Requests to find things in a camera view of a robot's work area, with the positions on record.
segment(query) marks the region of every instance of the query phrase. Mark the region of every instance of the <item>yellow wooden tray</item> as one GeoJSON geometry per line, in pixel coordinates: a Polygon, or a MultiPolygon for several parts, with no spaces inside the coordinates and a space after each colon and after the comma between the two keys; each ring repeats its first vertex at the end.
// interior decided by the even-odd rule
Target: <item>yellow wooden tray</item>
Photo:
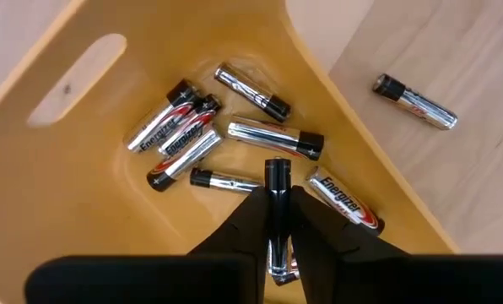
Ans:
{"type": "MultiPolygon", "coordinates": [[[[72,1],[0,88],[1,301],[22,302],[26,277],[49,259],[184,253],[226,219],[242,195],[190,187],[187,175],[157,193],[145,175],[158,156],[132,155],[122,143],[183,77],[219,95],[221,130],[229,114],[268,119],[212,79],[224,60],[261,71],[293,106],[286,125],[325,135],[320,164],[386,221],[381,237],[409,252],[454,250],[303,46],[284,2],[72,1]],[[112,33],[126,38],[126,49],[99,81],[78,94],[62,119],[43,127],[28,124],[84,50],[112,33]]],[[[69,102],[75,83],[63,86],[62,102],[69,102]]],[[[275,155],[226,139],[204,167],[262,178],[264,160],[275,155]]],[[[314,164],[292,160],[293,183],[300,184],[314,164]]],[[[304,301],[300,283],[278,288],[270,279],[266,297],[304,301]]]]}

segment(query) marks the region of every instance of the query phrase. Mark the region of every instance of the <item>light wooden table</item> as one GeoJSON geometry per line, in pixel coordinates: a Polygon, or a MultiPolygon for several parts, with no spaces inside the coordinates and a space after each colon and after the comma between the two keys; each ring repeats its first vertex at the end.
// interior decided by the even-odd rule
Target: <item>light wooden table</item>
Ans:
{"type": "MultiPolygon", "coordinates": [[[[69,0],[0,0],[0,83],[69,0]]],[[[503,252],[503,1],[288,0],[303,39],[465,252],[503,252]],[[387,72],[460,117],[374,96],[387,72]]]]}

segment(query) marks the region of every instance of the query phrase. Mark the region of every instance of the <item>energizer logo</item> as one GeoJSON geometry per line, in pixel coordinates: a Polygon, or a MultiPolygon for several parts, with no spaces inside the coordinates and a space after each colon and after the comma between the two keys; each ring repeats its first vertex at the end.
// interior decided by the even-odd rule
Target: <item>energizer logo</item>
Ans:
{"type": "Polygon", "coordinates": [[[192,141],[195,137],[203,135],[203,122],[195,123],[189,130],[185,131],[165,152],[168,156],[175,156],[180,150],[192,141]]]}
{"type": "Polygon", "coordinates": [[[154,135],[152,135],[149,140],[141,143],[141,150],[146,151],[147,149],[152,147],[153,144],[156,144],[160,140],[164,139],[167,134],[176,127],[176,124],[176,119],[171,118],[165,125],[161,126],[161,128],[154,135]]]}
{"type": "Polygon", "coordinates": [[[332,178],[325,177],[323,180],[321,180],[321,184],[325,186],[328,189],[328,191],[334,195],[335,200],[341,201],[352,212],[355,212],[356,210],[360,209],[358,204],[355,204],[353,200],[347,196],[347,194],[343,193],[343,191],[340,188],[336,187],[336,185],[333,183],[332,178]]]}

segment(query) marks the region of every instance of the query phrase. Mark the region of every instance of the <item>aa battery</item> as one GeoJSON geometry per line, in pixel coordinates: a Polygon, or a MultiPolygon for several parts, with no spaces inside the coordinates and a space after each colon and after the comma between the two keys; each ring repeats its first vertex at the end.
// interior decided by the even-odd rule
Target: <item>aa battery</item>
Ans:
{"type": "Polygon", "coordinates": [[[214,78],[279,122],[285,122],[291,113],[291,106],[285,101],[228,63],[222,62],[219,65],[214,78]]]}
{"type": "Polygon", "coordinates": [[[319,160],[325,140],[321,134],[243,117],[232,117],[227,133],[232,139],[306,157],[309,160],[319,160]]]}
{"type": "Polygon", "coordinates": [[[149,185],[157,191],[163,192],[178,176],[193,167],[202,158],[216,148],[223,138],[216,129],[209,124],[203,128],[203,135],[195,138],[181,153],[157,165],[147,175],[149,185]]]}
{"type": "Polygon", "coordinates": [[[452,111],[411,90],[395,78],[383,74],[373,86],[378,95],[393,100],[397,105],[423,118],[441,130],[449,130],[456,125],[457,116],[452,111]]]}
{"type": "Polygon", "coordinates": [[[270,201],[271,220],[268,229],[268,272],[277,277],[289,274],[289,196],[291,161],[275,158],[265,160],[265,191],[270,201]]]}
{"type": "Polygon", "coordinates": [[[127,149],[141,153],[165,140],[179,122],[199,106],[200,97],[195,87],[183,79],[167,93],[169,105],[165,103],[150,111],[140,123],[126,136],[127,149]]]}
{"type": "Polygon", "coordinates": [[[385,222],[351,194],[347,187],[326,169],[315,167],[306,181],[325,203],[345,215],[353,223],[364,225],[375,235],[381,234],[385,228],[385,222]]]}
{"type": "Polygon", "coordinates": [[[207,95],[201,106],[191,111],[180,123],[175,132],[158,148],[166,159],[175,156],[194,138],[201,136],[203,127],[212,122],[214,116],[221,109],[218,98],[207,95]]]}
{"type": "Polygon", "coordinates": [[[211,170],[201,170],[199,168],[193,168],[192,174],[190,174],[190,184],[238,193],[251,193],[253,189],[261,186],[260,182],[255,182],[250,178],[232,176],[211,170]]]}

